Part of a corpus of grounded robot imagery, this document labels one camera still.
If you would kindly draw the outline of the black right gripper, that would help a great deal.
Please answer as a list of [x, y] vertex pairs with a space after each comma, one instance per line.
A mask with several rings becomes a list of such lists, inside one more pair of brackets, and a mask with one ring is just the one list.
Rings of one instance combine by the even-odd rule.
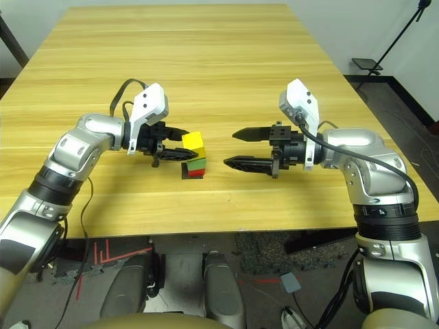
[[233, 138], [246, 142], [268, 141], [272, 146], [271, 159], [254, 156], [233, 156], [224, 159], [232, 169], [250, 173], [264, 173], [278, 178], [280, 170], [305, 162], [306, 143], [303, 134], [277, 121], [271, 127], [245, 127], [236, 131]]

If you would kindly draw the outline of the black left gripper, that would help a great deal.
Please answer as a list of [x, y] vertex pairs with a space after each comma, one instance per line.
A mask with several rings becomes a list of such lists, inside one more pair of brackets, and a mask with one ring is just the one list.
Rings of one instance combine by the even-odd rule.
[[176, 127], [166, 127], [164, 121], [154, 125], [146, 123], [139, 131], [139, 151], [145, 156], [152, 156], [152, 167], [159, 167], [160, 159], [172, 161], [187, 161], [198, 157], [198, 153], [190, 149], [164, 149], [163, 141], [182, 141], [182, 137], [189, 132]]

